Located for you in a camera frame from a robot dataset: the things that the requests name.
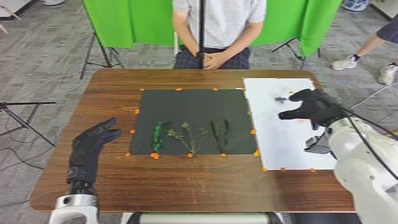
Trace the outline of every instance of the person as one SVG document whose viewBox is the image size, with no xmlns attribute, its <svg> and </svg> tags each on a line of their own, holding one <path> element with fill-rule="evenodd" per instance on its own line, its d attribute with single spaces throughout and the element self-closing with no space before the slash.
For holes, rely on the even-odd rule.
<svg viewBox="0 0 398 224">
<path fill-rule="evenodd" d="M 367 43 L 360 47 L 357 53 L 349 55 L 342 60 L 332 62 L 332 69 L 342 70 L 346 68 L 355 68 L 358 59 L 367 55 L 367 53 L 381 46 L 385 41 L 398 44 L 398 15 L 389 22 L 389 24 L 381 27 L 376 34 L 371 36 Z M 394 61 L 381 69 L 378 76 L 378 83 L 383 85 L 390 85 L 394 82 L 394 74 L 398 71 L 398 61 Z"/>
<path fill-rule="evenodd" d="M 174 0 L 182 45 L 174 69 L 198 69 L 198 0 Z M 262 31 L 266 0 L 206 0 L 204 69 L 248 69 L 248 45 Z"/>
</svg>

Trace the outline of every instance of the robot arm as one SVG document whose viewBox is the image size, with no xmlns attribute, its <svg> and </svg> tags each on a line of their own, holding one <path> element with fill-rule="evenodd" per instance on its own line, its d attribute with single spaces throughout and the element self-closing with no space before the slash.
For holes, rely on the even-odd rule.
<svg viewBox="0 0 398 224">
<path fill-rule="evenodd" d="M 314 127 L 326 127 L 337 159 L 333 175 L 351 193 L 362 223 L 398 223 L 398 141 L 378 134 L 358 118 L 348 117 L 317 90 L 300 91 L 289 100 L 303 101 L 301 106 L 278 114 L 280 119 L 310 119 Z"/>
<path fill-rule="evenodd" d="M 101 122 L 72 141 L 72 153 L 67 170 L 67 195 L 56 199 L 49 224 L 60 224 L 85 217 L 86 224 L 97 224 L 95 171 L 102 145 L 120 136 L 120 130 L 110 129 L 115 119 Z"/>
</svg>

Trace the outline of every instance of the person's hand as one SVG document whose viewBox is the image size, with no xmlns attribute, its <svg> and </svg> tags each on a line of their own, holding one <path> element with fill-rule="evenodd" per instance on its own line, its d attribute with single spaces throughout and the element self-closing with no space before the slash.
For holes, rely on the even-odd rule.
<svg viewBox="0 0 398 224">
<path fill-rule="evenodd" d="M 218 69 L 220 66 L 223 65 L 225 61 L 227 61 L 227 56 L 225 53 L 213 53 L 213 54 L 206 54 L 207 58 L 204 57 L 204 66 L 202 68 L 206 70 L 211 69 Z"/>
<path fill-rule="evenodd" d="M 301 90 L 289 96 L 289 101 L 301 101 L 301 105 L 294 110 L 278 113 L 282 120 L 309 119 L 316 129 L 317 126 L 326 127 L 344 117 L 339 103 L 319 90 Z"/>
<path fill-rule="evenodd" d="M 120 130 L 110 129 L 113 125 L 115 118 L 95 124 L 72 140 L 67 183 L 72 181 L 95 182 L 97 158 L 102 145 L 120 137 Z"/>
</svg>

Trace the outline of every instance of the wooden table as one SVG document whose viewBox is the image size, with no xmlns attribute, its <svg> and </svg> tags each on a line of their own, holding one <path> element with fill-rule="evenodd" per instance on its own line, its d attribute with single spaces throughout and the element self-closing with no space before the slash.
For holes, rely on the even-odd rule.
<svg viewBox="0 0 398 224">
<path fill-rule="evenodd" d="M 140 89 L 241 88 L 241 78 L 310 78 L 305 71 L 101 70 L 92 78 L 56 150 L 35 186 L 30 206 L 47 212 L 63 195 L 71 141 L 117 118 L 122 137 L 106 145 L 95 189 L 101 212 L 351 212 L 351 196 L 330 171 L 261 171 L 252 155 L 126 157 Z"/>
</svg>

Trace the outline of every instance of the table leg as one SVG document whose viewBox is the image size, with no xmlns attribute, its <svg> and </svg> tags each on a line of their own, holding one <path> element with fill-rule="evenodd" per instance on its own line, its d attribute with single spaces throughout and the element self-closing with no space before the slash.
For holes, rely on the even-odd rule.
<svg viewBox="0 0 398 224">
<path fill-rule="evenodd" d="M 0 24 L 0 30 L 3 31 L 5 34 L 8 34 L 8 31 L 3 28 L 3 25 Z"/>
</svg>

